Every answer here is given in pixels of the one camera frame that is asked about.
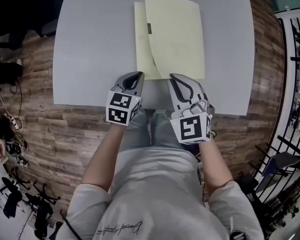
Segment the black pants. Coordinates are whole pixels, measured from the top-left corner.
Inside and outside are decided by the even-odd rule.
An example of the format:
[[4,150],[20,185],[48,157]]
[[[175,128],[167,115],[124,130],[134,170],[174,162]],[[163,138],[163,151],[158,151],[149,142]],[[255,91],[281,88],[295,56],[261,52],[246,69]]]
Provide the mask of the black pants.
[[15,63],[0,62],[0,85],[10,84],[15,85],[17,77],[22,77],[22,66]]

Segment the paper sheet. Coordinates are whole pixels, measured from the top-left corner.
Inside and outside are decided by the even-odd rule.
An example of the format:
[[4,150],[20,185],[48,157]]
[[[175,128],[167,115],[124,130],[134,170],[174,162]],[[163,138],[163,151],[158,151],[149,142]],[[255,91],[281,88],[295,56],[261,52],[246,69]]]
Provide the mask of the paper sheet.
[[145,80],[162,79],[151,52],[144,2],[134,3],[134,27],[137,70],[144,73]]
[[199,5],[189,0],[145,0],[145,12],[146,22],[151,26],[148,34],[151,52],[160,76],[168,79],[170,73],[177,73],[204,79]]

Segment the person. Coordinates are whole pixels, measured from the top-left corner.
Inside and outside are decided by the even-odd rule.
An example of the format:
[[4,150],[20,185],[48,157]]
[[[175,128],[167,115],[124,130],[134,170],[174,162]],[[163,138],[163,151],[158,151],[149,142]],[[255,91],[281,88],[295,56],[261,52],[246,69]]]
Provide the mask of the person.
[[[75,189],[67,220],[83,240],[264,239],[247,197],[211,141],[199,143],[209,209],[196,158],[178,143],[165,111],[113,124]],[[57,240],[76,240],[65,223]]]

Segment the wooden floor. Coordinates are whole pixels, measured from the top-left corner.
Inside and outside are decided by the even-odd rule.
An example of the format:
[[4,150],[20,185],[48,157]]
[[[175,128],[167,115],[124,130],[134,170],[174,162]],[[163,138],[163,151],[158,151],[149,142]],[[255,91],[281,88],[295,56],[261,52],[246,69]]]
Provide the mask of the wooden floor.
[[[256,144],[266,143],[276,123],[284,83],[284,41],[282,29],[268,0],[250,0],[254,21],[255,62],[253,83],[246,116],[217,114],[212,128],[217,145],[236,177],[251,170],[262,154]],[[54,37],[40,38],[31,32],[23,48],[0,49],[4,62],[23,61],[21,132],[30,151],[25,158],[29,168],[19,168],[25,178],[47,183],[52,195],[60,196],[55,206],[67,210],[75,187],[109,124],[103,107],[53,104]],[[0,93],[9,112],[17,115],[20,93],[12,94],[9,86]],[[8,168],[16,166],[14,159]]]

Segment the person's leg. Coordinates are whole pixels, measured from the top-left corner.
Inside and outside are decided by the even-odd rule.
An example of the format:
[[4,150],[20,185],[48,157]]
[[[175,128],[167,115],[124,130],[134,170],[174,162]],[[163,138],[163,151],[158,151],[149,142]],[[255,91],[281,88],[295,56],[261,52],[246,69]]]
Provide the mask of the person's leg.
[[140,109],[124,132],[119,152],[149,147],[150,143],[146,112]]
[[156,110],[151,122],[152,146],[184,149],[178,142],[174,129],[164,110]]

